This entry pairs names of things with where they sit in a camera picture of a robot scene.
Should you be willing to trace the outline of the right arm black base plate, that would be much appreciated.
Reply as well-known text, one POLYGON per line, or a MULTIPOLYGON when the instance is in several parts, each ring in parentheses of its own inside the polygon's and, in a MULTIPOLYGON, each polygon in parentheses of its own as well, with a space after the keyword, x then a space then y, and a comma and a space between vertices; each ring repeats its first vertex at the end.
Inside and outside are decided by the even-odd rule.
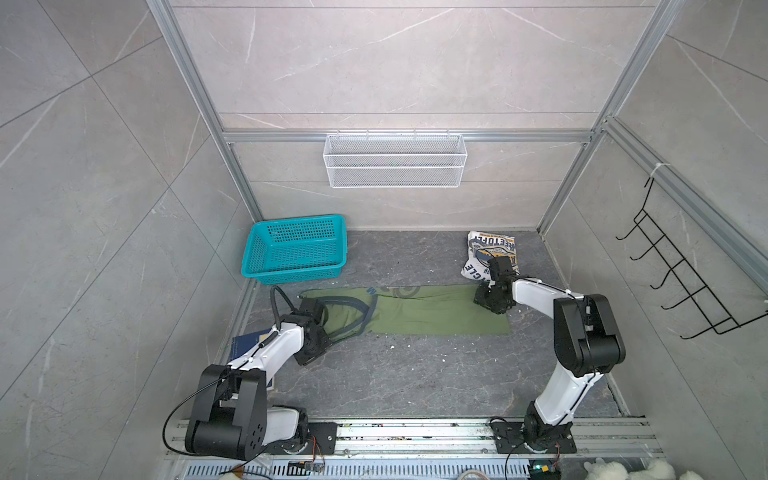
POLYGON ((492 420, 489 423, 496 450, 500 454, 574 454, 577 447, 571 423, 559 426, 536 422, 492 420))

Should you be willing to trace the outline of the green camouflage tank top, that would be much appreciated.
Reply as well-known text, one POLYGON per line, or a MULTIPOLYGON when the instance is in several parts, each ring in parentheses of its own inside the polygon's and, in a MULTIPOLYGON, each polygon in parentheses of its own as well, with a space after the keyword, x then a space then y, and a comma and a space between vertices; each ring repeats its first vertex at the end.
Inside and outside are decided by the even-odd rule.
POLYGON ((475 292, 474 285, 461 284, 311 289, 299 297, 324 305, 324 329, 334 342, 367 333, 507 335, 507 317, 476 304, 475 292))

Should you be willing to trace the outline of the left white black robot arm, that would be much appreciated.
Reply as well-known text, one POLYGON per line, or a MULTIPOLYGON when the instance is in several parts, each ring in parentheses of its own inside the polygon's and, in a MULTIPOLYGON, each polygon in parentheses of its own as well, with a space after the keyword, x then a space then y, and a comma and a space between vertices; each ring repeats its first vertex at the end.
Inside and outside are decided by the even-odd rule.
POLYGON ((308 442, 302 408, 270 407, 267 386, 290 359, 304 366, 323 355, 331 340, 322 326, 325 307, 305 299, 280 316, 268 336, 226 365, 201 374, 184 446, 197 456, 251 460, 269 448, 299 452, 308 442))

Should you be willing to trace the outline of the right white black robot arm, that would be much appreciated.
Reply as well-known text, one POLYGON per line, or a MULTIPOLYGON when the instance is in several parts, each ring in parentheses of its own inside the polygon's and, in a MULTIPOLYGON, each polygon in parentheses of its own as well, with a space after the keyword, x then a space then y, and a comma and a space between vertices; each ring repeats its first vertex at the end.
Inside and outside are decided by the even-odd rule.
POLYGON ((520 438, 513 443, 544 453, 570 434, 575 412, 589 390, 626 358, 610 302, 601 294, 578 294, 517 274, 508 257, 489 262, 490 279, 474 302, 502 314, 524 305, 552 319, 557 364, 539 396, 529 404, 520 438))

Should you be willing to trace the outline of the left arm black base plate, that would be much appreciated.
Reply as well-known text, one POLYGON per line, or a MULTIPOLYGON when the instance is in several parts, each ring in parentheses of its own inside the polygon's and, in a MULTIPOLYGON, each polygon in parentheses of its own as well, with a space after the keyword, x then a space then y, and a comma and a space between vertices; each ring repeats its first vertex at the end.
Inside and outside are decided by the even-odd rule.
POLYGON ((275 441, 263 448, 274 455, 332 455, 339 425, 335 422, 310 422, 290 440, 275 441))

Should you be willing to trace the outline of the white tank top navy trim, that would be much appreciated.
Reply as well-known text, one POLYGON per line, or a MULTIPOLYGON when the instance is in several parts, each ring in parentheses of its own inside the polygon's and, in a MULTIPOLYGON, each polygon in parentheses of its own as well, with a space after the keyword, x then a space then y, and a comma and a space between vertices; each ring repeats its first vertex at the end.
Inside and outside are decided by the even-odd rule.
POLYGON ((464 278, 474 281, 490 280, 490 260, 508 257, 518 273, 516 241, 513 236, 470 231, 467 235, 468 259, 461 270, 464 278))

